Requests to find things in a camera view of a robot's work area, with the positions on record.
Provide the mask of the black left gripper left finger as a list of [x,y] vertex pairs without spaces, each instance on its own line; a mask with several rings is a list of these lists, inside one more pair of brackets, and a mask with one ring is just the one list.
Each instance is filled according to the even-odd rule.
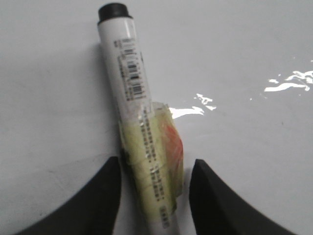
[[21,235],[112,235],[121,200],[121,168],[110,157],[93,178]]

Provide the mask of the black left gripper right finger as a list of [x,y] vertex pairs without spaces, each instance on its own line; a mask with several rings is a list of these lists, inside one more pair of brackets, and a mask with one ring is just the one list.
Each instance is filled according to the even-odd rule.
[[291,235],[233,191],[202,159],[192,169],[189,203],[198,235]]

